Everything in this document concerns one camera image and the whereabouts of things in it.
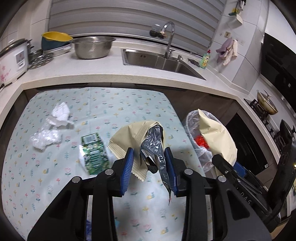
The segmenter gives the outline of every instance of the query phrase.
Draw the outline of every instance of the stainless steel sink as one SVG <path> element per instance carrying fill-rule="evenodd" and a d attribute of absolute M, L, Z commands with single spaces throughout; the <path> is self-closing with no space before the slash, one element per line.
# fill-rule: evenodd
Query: stainless steel sink
<path fill-rule="evenodd" d="M 170 57 L 165 59 L 163 55 L 133 49 L 122 49 L 122 59 L 124 65 L 143 66 L 154 69 L 185 74 L 205 80 L 199 73 L 182 60 Z"/>

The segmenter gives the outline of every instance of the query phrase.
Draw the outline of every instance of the dish soap bottle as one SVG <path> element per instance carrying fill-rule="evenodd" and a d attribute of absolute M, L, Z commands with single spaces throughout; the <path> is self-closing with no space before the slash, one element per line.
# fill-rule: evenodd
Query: dish soap bottle
<path fill-rule="evenodd" d="M 206 66 L 207 66 L 207 64 L 209 62 L 209 59 L 211 57 L 210 53 L 211 53 L 211 50 L 209 49 L 207 51 L 207 53 L 205 53 L 204 56 L 202 57 L 202 59 L 200 60 L 200 67 L 201 68 L 203 68 L 203 69 L 206 68 Z"/>

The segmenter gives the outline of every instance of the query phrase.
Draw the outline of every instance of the table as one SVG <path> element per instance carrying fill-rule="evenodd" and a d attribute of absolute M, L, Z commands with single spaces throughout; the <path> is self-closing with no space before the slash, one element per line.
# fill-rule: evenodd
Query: table
<path fill-rule="evenodd" d="M 61 143 L 47 146 L 44 152 L 33 148 L 30 135 L 40 130 L 52 109 L 62 102 L 70 108 L 69 119 L 74 126 L 60 128 Z M 174 157 L 204 176 L 190 140 L 163 93 L 94 87 L 35 95 L 13 131 L 2 171 L 4 213 L 19 234 L 27 239 L 41 214 L 72 177 L 89 177 L 78 159 L 81 136 L 98 132 L 107 146 L 120 127 L 149 119 L 164 127 L 165 144 Z M 112 164 L 114 157 L 108 153 Z M 132 175 L 128 191 L 113 202 L 119 240 L 181 240 L 186 198 L 172 196 L 168 206 L 168 193 L 159 173 L 148 172 L 144 182 Z"/>

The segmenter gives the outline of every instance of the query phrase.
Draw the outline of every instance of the white rice cooker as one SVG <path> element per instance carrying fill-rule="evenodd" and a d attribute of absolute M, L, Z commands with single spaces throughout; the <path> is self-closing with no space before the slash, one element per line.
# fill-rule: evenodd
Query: white rice cooker
<path fill-rule="evenodd" d="M 28 70 L 27 39 L 19 39 L 0 52 L 0 86 L 13 83 Z"/>

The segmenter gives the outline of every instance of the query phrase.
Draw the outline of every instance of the gray roller blind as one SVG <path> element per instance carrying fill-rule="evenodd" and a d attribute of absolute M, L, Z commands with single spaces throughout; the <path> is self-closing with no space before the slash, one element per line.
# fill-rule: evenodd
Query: gray roller blind
<path fill-rule="evenodd" d="M 49 30 L 150 37 L 154 24 L 176 25 L 172 44 L 205 53 L 226 0 L 53 0 Z"/>

